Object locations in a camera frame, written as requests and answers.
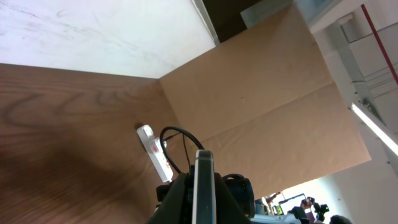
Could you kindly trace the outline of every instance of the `wood grain surface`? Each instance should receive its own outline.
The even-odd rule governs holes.
[[[136,128],[178,125],[158,80],[0,64],[0,115],[0,223],[153,214],[161,181]],[[168,149],[187,171],[181,138]]]

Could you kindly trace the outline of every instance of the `ceiling light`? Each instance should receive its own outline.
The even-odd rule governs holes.
[[[360,103],[352,103],[351,109],[398,156],[396,137],[370,111]]]

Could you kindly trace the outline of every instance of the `white power strip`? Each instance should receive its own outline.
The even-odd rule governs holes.
[[[173,170],[171,169],[169,162],[167,162],[163,149],[160,146],[159,138],[155,138],[152,128],[150,128],[149,125],[144,125],[137,129],[137,134],[152,160],[157,173],[160,175],[162,182],[171,182]]]

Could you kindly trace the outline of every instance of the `black camera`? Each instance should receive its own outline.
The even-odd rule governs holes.
[[[318,203],[314,203],[313,208],[317,214],[317,219],[323,222],[325,220],[325,213],[329,212],[329,206],[327,204],[319,205]]]

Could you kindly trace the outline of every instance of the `brown cardboard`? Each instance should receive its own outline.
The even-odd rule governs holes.
[[[256,198],[371,159],[334,83],[201,143]]]
[[[370,160],[295,6],[160,82],[215,171],[248,177],[256,198]]]
[[[160,82],[180,124],[205,140],[332,79],[301,15],[290,7]]]

